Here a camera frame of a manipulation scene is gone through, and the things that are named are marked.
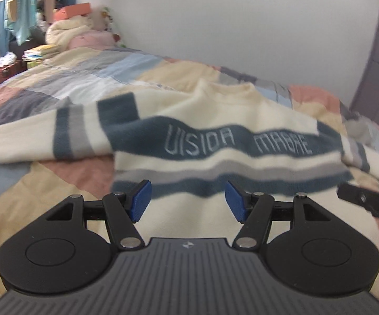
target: bed sheet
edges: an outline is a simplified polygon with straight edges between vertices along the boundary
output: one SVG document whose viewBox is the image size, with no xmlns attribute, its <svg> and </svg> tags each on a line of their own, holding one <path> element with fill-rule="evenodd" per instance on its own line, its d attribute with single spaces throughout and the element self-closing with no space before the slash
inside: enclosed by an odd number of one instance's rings
<svg viewBox="0 0 379 315">
<path fill-rule="evenodd" d="M 226 67 L 115 48 L 77 48 L 0 85 L 0 125 L 69 104 L 86 104 L 141 88 L 191 92 L 200 78 L 226 85 L 250 82 L 265 97 L 308 114 L 379 152 L 379 127 L 351 112 L 338 98 L 312 86 L 286 86 Z M 21 162 L 0 165 L 0 245 L 66 196 L 102 198 L 113 181 L 112 156 L 78 161 Z M 363 187 L 379 191 L 379 181 L 351 169 Z M 104 235 L 98 223 L 90 229 Z M 0 280 L 0 295 L 5 289 Z"/>
</svg>

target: ribbed surface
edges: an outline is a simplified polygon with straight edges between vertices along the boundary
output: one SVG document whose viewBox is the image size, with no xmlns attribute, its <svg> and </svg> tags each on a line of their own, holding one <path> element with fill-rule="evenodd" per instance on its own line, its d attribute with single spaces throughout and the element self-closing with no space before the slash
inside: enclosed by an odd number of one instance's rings
<svg viewBox="0 0 379 315">
<path fill-rule="evenodd" d="M 0 315 L 95 314 L 379 315 L 379 303 L 367 293 L 337 300 L 298 294 L 275 281 L 255 254 L 224 239 L 153 239 L 76 293 L 39 298 L 10 291 L 0 299 Z"/>
</svg>

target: blue gripper pad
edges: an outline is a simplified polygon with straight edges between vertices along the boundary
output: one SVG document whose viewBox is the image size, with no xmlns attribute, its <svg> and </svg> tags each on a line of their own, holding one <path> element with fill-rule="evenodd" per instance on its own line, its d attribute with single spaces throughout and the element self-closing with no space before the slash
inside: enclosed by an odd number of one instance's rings
<svg viewBox="0 0 379 315">
<path fill-rule="evenodd" d="M 238 222 L 245 222 L 248 218 L 248 211 L 245 209 L 243 196 L 228 182 L 225 193 L 226 202 Z"/>
<path fill-rule="evenodd" d="M 152 183 L 147 183 L 133 196 L 129 217 L 132 222 L 138 222 L 152 199 Z"/>
</svg>

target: plaid bedding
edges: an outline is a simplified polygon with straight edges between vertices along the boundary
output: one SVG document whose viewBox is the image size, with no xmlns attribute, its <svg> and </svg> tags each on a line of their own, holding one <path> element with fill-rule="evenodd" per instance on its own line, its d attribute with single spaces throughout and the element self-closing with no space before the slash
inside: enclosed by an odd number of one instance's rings
<svg viewBox="0 0 379 315">
<path fill-rule="evenodd" d="M 321 88 L 284 86 L 226 67 L 123 48 L 78 48 L 6 81 L 0 86 L 0 125 L 123 93 L 131 84 L 191 92 L 200 78 L 226 85 L 250 82 L 265 97 L 308 114 L 379 152 L 379 127 L 349 111 Z M 113 172 L 112 156 L 0 165 L 0 245 L 67 195 L 79 193 L 85 200 L 102 198 L 110 191 Z M 379 191 L 379 181 L 374 177 L 355 168 L 351 173 L 361 186 Z M 89 228 L 106 236 L 101 224 Z M 4 291 L 0 280 L 0 295 Z"/>
</svg>

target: teal garment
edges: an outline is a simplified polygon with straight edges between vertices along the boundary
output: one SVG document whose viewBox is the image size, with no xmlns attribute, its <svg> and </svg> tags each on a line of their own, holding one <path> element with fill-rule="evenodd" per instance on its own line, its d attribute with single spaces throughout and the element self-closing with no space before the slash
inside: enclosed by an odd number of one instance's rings
<svg viewBox="0 0 379 315">
<path fill-rule="evenodd" d="M 7 28 L 10 29 L 18 45 L 22 45 L 30 36 L 29 29 L 36 25 L 36 0 L 16 0 L 17 20 L 8 21 Z"/>
</svg>

